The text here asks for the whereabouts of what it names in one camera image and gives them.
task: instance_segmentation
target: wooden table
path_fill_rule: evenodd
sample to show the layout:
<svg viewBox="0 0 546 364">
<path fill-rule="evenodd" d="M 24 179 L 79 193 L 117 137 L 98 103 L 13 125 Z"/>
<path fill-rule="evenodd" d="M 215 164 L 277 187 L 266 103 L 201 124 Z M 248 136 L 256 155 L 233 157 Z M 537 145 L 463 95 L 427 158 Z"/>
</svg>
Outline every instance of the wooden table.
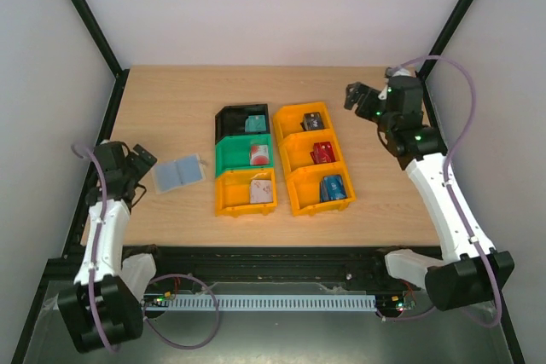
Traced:
<svg viewBox="0 0 546 364">
<path fill-rule="evenodd" d="M 198 153 L 206 181 L 166 194 L 148 187 L 131 215 L 127 245 L 384 246 L 437 245 L 421 196 L 377 141 L 375 124 L 343 108 L 347 84 L 381 88 L 384 67 L 134 66 L 112 139 L 140 143 L 159 162 Z M 325 101 L 357 200 L 345 211 L 293 217 L 276 151 L 279 205 L 267 217 L 214 216 L 214 115 L 235 104 L 282 106 Z"/>
</svg>

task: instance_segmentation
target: white robotic arm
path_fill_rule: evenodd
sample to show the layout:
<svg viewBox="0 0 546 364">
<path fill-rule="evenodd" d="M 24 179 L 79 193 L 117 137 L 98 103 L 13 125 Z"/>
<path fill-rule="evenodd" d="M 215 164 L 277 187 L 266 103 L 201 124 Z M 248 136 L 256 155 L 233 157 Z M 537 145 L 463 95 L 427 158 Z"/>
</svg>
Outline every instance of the white robotic arm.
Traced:
<svg viewBox="0 0 546 364">
<path fill-rule="evenodd" d="M 458 262 L 462 257 L 479 256 L 445 189 L 442 171 L 444 161 L 445 156 L 442 153 L 432 153 L 424 155 L 421 160 L 412 160 L 406 168 L 409 179 L 417 187 L 433 220 L 442 249 L 442 260 L 418 255 L 409 249 L 392 251 L 385 256 L 390 276 L 407 280 L 423 289 L 426 288 L 425 275 L 429 268 Z M 495 251 L 495 246 L 470 211 L 451 168 L 449 180 L 468 221 L 473 226 L 475 240 L 482 245 L 485 254 L 490 254 Z"/>
<path fill-rule="evenodd" d="M 122 263 L 122 250 L 135 191 L 143 188 L 146 192 L 139 182 L 157 159 L 139 145 L 131 151 L 123 142 L 104 142 L 90 156 L 100 165 L 103 183 L 90 188 L 85 197 L 90 207 L 90 236 L 84 260 L 74 285 L 59 292 L 57 299 L 79 352 L 101 348 L 105 338 L 111 345 L 139 338 L 141 300 L 155 276 L 152 255 L 131 256 Z"/>
<path fill-rule="evenodd" d="M 377 124 L 377 133 L 385 149 L 398 159 L 413 181 L 439 236 L 442 259 L 425 257 L 409 249 L 385 250 L 387 273 L 426 289 L 436 308 L 440 310 L 491 300 L 491 281 L 484 260 L 475 243 L 484 250 L 499 288 L 514 269 L 509 252 L 498 252 L 477 223 L 462 195 L 453 170 L 448 169 L 445 181 L 443 167 L 446 147 L 433 127 L 423 125 L 423 86 L 419 78 L 408 72 L 387 70 L 386 87 L 375 90 L 361 83 L 346 88 L 345 108 L 357 104 L 355 114 Z M 468 220 L 473 234 L 469 236 L 446 184 L 449 184 Z"/>
<path fill-rule="evenodd" d="M 74 279 L 75 285 L 87 286 L 91 268 L 91 253 L 96 227 L 102 222 L 101 235 L 96 244 L 95 283 L 104 276 L 120 277 L 136 300 L 142 300 L 150 280 L 155 276 L 155 262 L 150 254 L 140 254 L 121 262 L 125 228 L 129 222 L 129 207 L 123 200 L 109 199 L 104 221 L 101 221 L 102 202 L 89 208 L 90 233 L 85 247 L 84 261 Z"/>
</svg>

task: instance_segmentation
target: teal box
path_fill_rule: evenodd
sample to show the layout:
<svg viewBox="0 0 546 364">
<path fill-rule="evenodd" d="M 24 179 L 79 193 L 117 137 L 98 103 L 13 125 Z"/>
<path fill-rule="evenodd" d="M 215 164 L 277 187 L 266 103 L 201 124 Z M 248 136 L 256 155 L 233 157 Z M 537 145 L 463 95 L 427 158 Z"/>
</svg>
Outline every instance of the teal box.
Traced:
<svg viewBox="0 0 546 364">
<path fill-rule="evenodd" d="M 252 145 L 267 145 L 270 155 L 268 165 L 250 165 L 250 148 Z M 216 144 L 216 177 L 227 170 L 273 168 L 274 165 L 271 134 L 225 136 Z"/>
</svg>

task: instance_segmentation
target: black metal frame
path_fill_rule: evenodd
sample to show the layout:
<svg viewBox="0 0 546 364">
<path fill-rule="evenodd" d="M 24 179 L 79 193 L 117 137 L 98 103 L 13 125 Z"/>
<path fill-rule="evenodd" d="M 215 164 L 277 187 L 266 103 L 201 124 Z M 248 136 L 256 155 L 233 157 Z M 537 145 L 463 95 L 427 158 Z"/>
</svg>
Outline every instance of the black metal frame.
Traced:
<svg viewBox="0 0 546 364">
<path fill-rule="evenodd" d="M 87 2 L 85 0 L 71 1 L 116 77 L 112 96 L 97 139 L 100 142 L 105 138 L 109 138 L 112 134 L 129 70 L 123 70 L 119 65 Z M 459 0 L 457 2 L 450 18 L 433 45 L 431 55 L 439 55 L 443 52 L 472 1 Z M 425 108 L 430 124 L 438 126 L 426 84 L 434 64 L 435 61 L 425 62 L 417 76 L 423 82 L 425 89 Z M 80 245 L 80 241 L 87 219 L 87 206 L 84 202 L 84 196 L 86 187 L 93 183 L 96 183 L 96 180 L 93 177 L 91 168 L 89 168 L 76 206 L 73 222 L 68 232 L 67 241 L 62 251 L 62 257 L 50 259 L 47 262 L 12 364 L 19 364 L 24 361 L 49 282 L 52 280 L 72 281 L 74 275 L 78 272 L 84 254 L 84 248 Z M 439 257 L 440 255 L 440 249 L 437 246 L 412 247 L 412 249 L 431 257 Z M 399 294 L 404 289 L 401 283 L 381 273 L 381 258 L 377 257 L 378 250 L 377 247 L 159 247 L 154 249 L 154 253 L 157 257 L 159 273 L 172 273 L 173 271 L 192 273 L 196 277 L 209 282 L 319 281 L 326 285 L 344 283 L 348 289 L 366 290 L 378 296 Z M 138 249 L 128 247 L 125 251 L 138 251 Z M 516 363 L 523 363 L 524 358 L 504 299 L 502 300 L 502 307 L 504 312 L 502 329 L 512 359 Z"/>
</svg>

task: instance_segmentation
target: black storage bin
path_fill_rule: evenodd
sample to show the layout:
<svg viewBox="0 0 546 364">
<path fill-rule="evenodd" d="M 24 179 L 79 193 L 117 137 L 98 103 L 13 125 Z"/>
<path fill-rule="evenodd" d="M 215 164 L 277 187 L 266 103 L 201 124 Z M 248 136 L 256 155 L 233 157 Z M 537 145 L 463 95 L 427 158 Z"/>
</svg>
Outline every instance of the black storage bin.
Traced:
<svg viewBox="0 0 546 364">
<path fill-rule="evenodd" d="M 252 115 L 265 116 L 265 131 L 245 132 L 245 122 Z M 270 115 L 267 104 L 249 106 L 226 106 L 215 117 L 215 140 L 218 144 L 225 136 L 244 136 L 249 134 L 270 134 Z"/>
</svg>

